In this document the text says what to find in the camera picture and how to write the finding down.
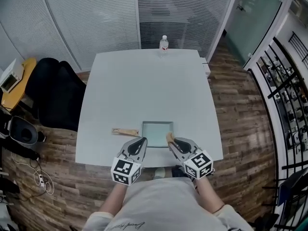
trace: yellow desk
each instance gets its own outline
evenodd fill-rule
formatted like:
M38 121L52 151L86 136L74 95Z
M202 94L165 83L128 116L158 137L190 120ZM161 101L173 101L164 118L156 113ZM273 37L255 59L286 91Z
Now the yellow desk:
M10 92L4 92L2 96L1 104L3 107L7 108L8 111L11 111L13 108L15 108L24 96L27 82L33 69L37 65L37 61L35 58L29 58L25 60L22 65L24 66L24 74L22 80L16 86L14 86Z

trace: white table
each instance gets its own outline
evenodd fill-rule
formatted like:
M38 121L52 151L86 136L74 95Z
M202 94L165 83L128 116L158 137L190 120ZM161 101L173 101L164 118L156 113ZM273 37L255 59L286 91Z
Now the white table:
M133 137L112 128L172 121L174 135L192 139L213 160L223 159L211 90L198 51L130 50L96 55L79 120L76 162L111 166ZM179 164L168 148L147 148L144 167Z

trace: window blinds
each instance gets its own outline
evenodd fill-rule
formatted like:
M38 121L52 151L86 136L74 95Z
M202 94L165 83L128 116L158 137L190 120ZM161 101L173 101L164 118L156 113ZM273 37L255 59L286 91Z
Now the window blinds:
M0 23L24 59L52 57L67 61L76 71L79 70L43 0L0 0L0 8Z
M138 49L135 0L46 0L82 70L96 53Z
M207 57L230 0L138 0L142 49L158 48L167 35L170 48L198 50Z

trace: white t-shirt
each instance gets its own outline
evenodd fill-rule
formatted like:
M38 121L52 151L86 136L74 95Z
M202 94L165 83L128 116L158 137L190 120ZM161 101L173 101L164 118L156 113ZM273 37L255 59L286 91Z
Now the white t-shirt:
M189 178L164 178L128 187L123 207L113 217L94 212L84 231L253 231L230 205L211 214L199 206Z

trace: glass door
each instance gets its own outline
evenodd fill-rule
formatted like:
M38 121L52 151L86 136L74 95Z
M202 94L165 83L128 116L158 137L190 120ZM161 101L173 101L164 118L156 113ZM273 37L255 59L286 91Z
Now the glass door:
M226 29L227 44L244 65L265 36L282 0L237 0L237 8Z

